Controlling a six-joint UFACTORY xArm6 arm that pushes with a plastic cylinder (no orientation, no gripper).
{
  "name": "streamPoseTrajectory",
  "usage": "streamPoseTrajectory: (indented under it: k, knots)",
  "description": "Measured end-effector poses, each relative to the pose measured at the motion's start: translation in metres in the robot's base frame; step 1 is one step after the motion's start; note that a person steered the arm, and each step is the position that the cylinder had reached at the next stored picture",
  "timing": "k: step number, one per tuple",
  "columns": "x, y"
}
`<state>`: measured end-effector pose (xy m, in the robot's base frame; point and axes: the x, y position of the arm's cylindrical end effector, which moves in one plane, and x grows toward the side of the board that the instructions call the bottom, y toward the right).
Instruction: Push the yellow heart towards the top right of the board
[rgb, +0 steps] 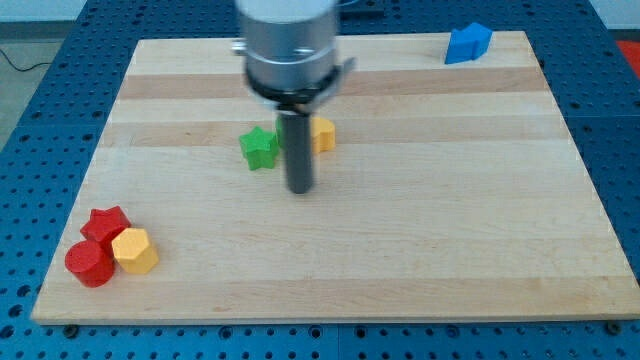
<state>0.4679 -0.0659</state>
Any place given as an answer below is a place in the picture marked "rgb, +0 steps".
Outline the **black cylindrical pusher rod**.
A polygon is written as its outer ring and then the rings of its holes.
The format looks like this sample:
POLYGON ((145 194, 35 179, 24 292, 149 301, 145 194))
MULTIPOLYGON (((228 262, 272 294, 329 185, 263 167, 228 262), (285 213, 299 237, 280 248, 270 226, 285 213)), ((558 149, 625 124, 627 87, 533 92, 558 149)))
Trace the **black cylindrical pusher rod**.
POLYGON ((310 116, 281 112, 280 140, 288 189, 294 194, 305 194, 314 183, 310 116))

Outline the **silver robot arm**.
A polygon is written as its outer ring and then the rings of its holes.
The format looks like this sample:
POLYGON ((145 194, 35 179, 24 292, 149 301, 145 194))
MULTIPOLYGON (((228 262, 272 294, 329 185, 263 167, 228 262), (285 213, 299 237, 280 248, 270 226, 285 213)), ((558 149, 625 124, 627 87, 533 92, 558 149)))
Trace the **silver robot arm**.
POLYGON ((314 185, 312 117, 340 90, 356 59, 338 59, 337 0, 236 0, 252 93, 277 112, 288 189, 305 194, 314 185))

